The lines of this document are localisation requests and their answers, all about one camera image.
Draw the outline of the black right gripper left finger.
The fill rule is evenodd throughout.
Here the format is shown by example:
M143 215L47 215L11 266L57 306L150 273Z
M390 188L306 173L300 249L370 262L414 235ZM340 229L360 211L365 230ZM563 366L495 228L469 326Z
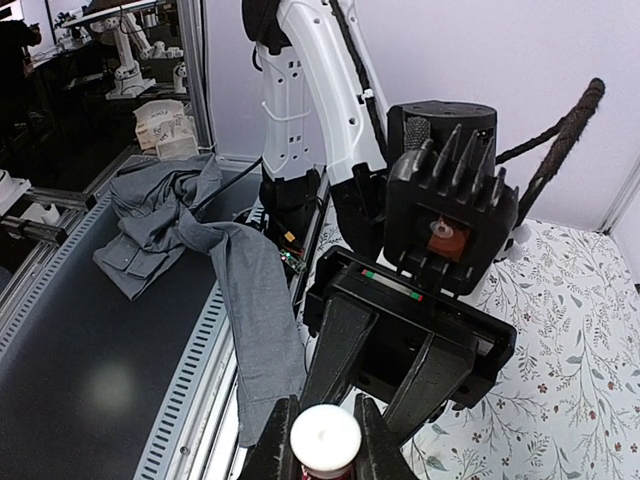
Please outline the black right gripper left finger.
M300 462L295 457L290 434L300 413L296 396L279 399L264 430L248 454L239 480L294 480L300 478Z

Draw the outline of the background robot arm white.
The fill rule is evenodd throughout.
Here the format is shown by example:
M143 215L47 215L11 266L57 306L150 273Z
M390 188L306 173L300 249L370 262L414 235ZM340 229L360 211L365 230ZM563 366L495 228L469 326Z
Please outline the background robot arm white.
M144 28L134 13L120 11L90 24L96 33L112 33L119 58L119 66L113 73L114 87L105 98L109 101L134 99L156 85L154 78L145 78L139 60L181 60L184 51L180 47L167 47L163 41L151 44Z

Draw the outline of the red nail polish bottle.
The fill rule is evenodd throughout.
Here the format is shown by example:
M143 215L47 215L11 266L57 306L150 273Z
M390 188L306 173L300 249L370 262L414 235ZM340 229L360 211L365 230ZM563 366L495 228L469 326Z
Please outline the red nail polish bottle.
M334 470L318 470L302 465L302 480L350 480L353 468L351 464Z

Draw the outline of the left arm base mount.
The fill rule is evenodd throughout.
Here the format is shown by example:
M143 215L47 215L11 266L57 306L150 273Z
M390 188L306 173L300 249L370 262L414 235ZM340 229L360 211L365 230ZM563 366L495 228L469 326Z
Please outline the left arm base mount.
M265 167L259 200L267 220L250 221L250 213L241 213L234 220L261 230L289 258L301 260L304 243L311 228L312 217L318 207L317 193L320 174L311 168L300 177L272 179Z

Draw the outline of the grey sleeved forearm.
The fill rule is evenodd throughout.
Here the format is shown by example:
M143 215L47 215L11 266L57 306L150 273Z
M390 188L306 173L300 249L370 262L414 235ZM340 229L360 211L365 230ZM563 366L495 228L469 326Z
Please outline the grey sleeved forearm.
M252 227L196 217L195 208L223 185L213 155L135 161L110 183L119 233L93 260L131 301L182 256L199 261L178 290L185 294L199 281L219 285L238 364L239 444L252 447L276 401L300 395L306 378L279 250Z

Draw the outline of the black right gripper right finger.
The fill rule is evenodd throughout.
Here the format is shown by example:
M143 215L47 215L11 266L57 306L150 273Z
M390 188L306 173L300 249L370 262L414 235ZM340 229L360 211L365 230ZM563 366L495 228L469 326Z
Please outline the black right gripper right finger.
M357 394L354 415L361 428L361 446L354 460L356 479L412 480L415 474L400 452L374 400Z

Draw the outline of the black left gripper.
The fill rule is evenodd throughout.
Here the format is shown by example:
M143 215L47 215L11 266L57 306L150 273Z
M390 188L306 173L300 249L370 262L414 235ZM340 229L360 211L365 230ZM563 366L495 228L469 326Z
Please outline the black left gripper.
M340 405L356 386L389 403L384 419L398 440L449 400L476 406L517 339L508 323L340 246L316 262L303 322L316 345L301 407Z

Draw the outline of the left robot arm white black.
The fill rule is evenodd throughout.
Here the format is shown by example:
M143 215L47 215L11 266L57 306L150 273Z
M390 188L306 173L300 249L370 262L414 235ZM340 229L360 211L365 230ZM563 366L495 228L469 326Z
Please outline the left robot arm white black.
M475 406L516 333L467 306L511 240L518 192L488 106L388 106L351 1L246 1L264 80L261 200L296 245L326 185L343 244L315 264L303 321L316 344L303 407L359 388L399 443L447 405Z

